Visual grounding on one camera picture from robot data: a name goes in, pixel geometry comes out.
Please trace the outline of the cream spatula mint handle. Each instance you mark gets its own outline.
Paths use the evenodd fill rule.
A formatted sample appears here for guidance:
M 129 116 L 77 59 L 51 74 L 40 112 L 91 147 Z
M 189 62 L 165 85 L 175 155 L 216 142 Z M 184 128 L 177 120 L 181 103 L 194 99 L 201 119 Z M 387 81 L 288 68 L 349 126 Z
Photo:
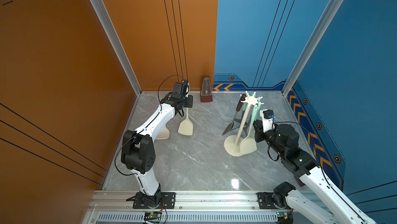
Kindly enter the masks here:
M 189 108 L 186 109 L 185 119 L 180 123 L 178 133 L 184 136 L 193 135 L 193 123 L 189 119 Z

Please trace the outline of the cream spatula wooden handle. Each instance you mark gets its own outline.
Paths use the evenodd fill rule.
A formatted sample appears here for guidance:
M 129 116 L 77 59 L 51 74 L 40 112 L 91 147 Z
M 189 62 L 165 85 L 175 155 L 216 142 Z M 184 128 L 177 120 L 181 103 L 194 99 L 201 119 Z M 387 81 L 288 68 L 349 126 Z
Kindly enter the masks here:
M 168 139 L 169 137 L 170 137 L 170 131 L 167 128 L 167 126 L 164 125 L 164 127 L 158 133 L 158 135 L 156 137 L 156 140 L 165 140 L 165 139 Z

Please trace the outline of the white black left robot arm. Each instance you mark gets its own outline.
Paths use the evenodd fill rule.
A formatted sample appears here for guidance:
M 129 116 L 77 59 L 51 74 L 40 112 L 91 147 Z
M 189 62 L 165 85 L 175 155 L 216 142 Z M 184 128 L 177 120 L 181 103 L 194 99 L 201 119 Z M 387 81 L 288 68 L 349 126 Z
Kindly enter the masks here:
M 162 204 L 161 186 L 153 171 L 156 159 L 154 141 L 176 113 L 192 106 L 193 96 L 189 93 L 169 92 L 144 124 L 134 131 L 127 130 L 124 133 L 119 150 L 121 162 L 139 184 L 140 191 L 134 197 L 139 204 L 149 208 Z

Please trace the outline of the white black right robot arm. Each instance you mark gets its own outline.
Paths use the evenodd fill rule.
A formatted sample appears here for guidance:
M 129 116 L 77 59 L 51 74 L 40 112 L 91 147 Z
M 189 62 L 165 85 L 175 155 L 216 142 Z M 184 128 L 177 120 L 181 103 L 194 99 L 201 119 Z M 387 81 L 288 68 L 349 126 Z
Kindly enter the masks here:
M 299 147 L 299 134 L 288 124 L 274 125 L 271 119 L 264 123 L 254 121 L 255 141 L 265 141 L 277 153 L 276 161 L 308 186 L 326 205 L 313 203 L 288 182 L 278 185 L 270 197 L 275 208 L 288 210 L 279 217 L 280 224 L 293 223 L 297 211 L 314 224 L 373 224 L 375 220 L 358 208 L 331 180 L 319 162 Z

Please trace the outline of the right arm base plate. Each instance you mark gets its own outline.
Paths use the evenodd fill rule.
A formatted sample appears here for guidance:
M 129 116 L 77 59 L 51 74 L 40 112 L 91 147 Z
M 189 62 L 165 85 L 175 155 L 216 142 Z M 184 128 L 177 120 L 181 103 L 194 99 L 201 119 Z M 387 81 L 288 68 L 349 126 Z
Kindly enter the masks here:
M 274 193 L 272 192 L 261 192 L 256 194 L 258 205 L 261 210 L 277 209 L 273 195 Z

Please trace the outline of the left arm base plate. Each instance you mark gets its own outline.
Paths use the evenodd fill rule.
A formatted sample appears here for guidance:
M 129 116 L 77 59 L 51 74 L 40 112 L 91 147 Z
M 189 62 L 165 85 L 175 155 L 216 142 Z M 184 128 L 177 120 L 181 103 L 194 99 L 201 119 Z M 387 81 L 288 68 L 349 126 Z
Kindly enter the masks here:
M 141 192 L 134 196 L 133 209 L 161 209 L 166 210 L 174 209 L 176 202 L 176 193 L 174 192 L 164 192 L 161 196 L 156 195 L 154 197 L 149 197 Z

